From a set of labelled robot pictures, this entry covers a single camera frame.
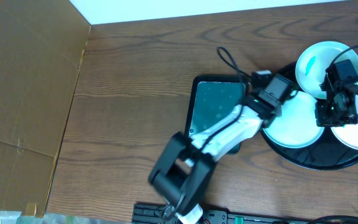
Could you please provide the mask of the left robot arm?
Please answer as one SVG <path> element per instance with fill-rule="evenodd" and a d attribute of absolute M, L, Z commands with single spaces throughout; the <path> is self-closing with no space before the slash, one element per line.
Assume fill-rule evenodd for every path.
<path fill-rule="evenodd" d="M 272 96 L 247 96 L 209 129 L 186 137 L 174 134 L 149 175 L 149 183 L 165 199 L 161 218 L 196 223 L 218 160 L 235 145 L 252 138 L 281 113 L 282 102 Z"/>

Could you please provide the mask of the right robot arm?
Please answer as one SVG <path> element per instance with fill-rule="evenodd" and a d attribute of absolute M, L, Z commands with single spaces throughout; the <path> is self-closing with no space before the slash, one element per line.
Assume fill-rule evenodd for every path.
<path fill-rule="evenodd" d="M 315 116 L 316 124 L 322 127 L 358 124 L 358 79 L 329 84 L 326 101 L 317 102 Z"/>

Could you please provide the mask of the black rectangular water tray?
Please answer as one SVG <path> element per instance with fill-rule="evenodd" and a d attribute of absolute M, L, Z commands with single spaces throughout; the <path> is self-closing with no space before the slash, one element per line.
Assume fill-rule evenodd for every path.
<path fill-rule="evenodd" d="M 244 94 L 237 75 L 198 75 L 193 80 L 185 136 L 201 133 L 230 115 Z"/>

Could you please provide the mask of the cardboard sheet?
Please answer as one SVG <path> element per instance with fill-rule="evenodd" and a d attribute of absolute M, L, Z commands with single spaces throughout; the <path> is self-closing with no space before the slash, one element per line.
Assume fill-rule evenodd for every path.
<path fill-rule="evenodd" d="M 69 0 L 0 0 L 0 210 L 45 214 L 90 28 Z"/>

